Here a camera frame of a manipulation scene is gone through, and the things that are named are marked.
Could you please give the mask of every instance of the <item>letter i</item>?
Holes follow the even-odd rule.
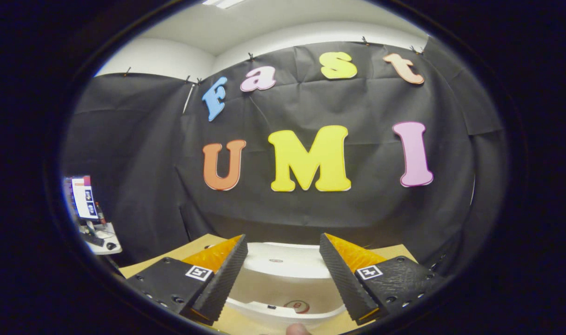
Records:
[[[393,131],[400,136],[405,155],[405,174],[400,178],[404,187],[427,185],[433,181],[433,174],[427,169],[423,144],[425,130],[426,127],[419,122],[401,122],[393,126]]]

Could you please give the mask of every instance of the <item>yellow letter m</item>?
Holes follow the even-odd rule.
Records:
[[[320,128],[310,152],[301,144],[292,131],[278,131],[270,134],[268,142],[274,146],[276,177],[271,184],[273,191],[291,192],[295,182],[289,178],[289,169],[304,191],[310,188],[318,168],[320,178],[316,181],[319,191],[347,191],[351,180],[345,175],[344,141],[349,132],[343,126]]]

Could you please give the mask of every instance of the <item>foam letter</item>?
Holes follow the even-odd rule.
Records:
[[[423,132],[426,127],[419,122],[401,122],[393,126],[400,136],[405,155],[405,174],[400,178],[404,187],[422,186],[433,181],[433,174],[427,169],[426,149]]]
[[[225,85],[226,82],[227,78],[219,78],[202,96],[202,101],[206,102],[206,106],[208,107],[208,121],[214,120],[214,118],[221,113],[221,110],[225,108],[225,103],[220,102],[219,99],[225,99],[225,89],[223,85]]]
[[[421,85],[423,83],[423,77],[420,74],[413,74],[409,66],[413,65],[410,60],[402,59],[397,54],[390,54],[383,58],[388,63],[391,63],[398,75],[405,79],[407,82]]]
[[[320,56],[320,69],[328,79],[353,78],[357,74],[357,68],[350,63],[351,56],[347,53],[325,53]]]
[[[247,79],[242,82],[240,89],[251,92],[255,89],[270,89],[277,82],[274,80],[274,67],[262,66],[255,68],[246,74]]]
[[[208,187],[219,191],[228,191],[235,187],[240,181],[242,149],[245,147],[244,140],[234,140],[227,143],[229,149],[229,174],[225,178],[217,174],[217,159],[223,146],[219,143],[207,144],[202,149],[204,152],[204,182]]]
[[[274,146],[276,178],[270,185],[273,191],[291,192],[295,182],[289,178],[289,168],[304,191],[310,188],[318,167],[320,178],[315,183],[319,191],[347,191],[351,180],[345,175],[344,141],[349,134],[346,127],[320,128],[308,153],[292,131],[270,134],[268,142]]]

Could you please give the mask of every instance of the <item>table surface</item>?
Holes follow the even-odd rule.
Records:
[[[115,235],[115,230],[113,230],[113,225],[111,222],[107,222],[106,225],[93,225],[95,227],[95,234],[97,237],[102,238],[105,240],[105,243],[102,247],[95,246],[95,244],[87,242],[89,248],[95,255],[111,255],[114,253],[119,253],[122,251],[120,241],[117,239],[117,235]],[[107,243],[115,244],[115,248],[109,250],[107,249]]]
[[[222,241],[225,241],[225,238],[206,234],[192,242],[189,242],[188,244],[185,244],[184,246],[181,246],[180,248],[167,252],[161,256],[157,256],[138,264],[130,265],[129,267],[120,268],[120,271],[126,278],[129,278],[153,265],[156,261],[159,261],[163,257],[184,259],[204,250],[204,246],[210,246]],[[413,255],[402,244],[387,248],[372,249],[372,251],[387,259],[391,259],[397,256],[406,256],[413,261],[416,261]],[[272,329],[267,325],[254,322],[250,318],[247,318],[247,316],[244,316],[240,312],[234,310],[233,308],[230,308],[228,305],[225,305],[223,307],[221,316],[219,317],[219,320],[213,324],[213,328],[231,335],[285,334],[285,329]],[[357,326],[355,322],[351,320],[349,313],[345,310],[344,312],[342,312],[342,314],[337,315],[335,318],[327,322],[323,322],[315,329],[311,329],[310,332],[312,333],[312,335],[333,335],[345,333],[356,328],[359,328],[359,326]]]

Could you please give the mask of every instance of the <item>bottle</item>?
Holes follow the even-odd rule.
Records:
[[[98,202],[95,202],[95,207],[97,210],[97,216],[99,217],[99,221],[101,222],[102,225],[106,225],[107,221],[105,221],[105,216],[103,215],[103,212],[100,209],[100,205]]]

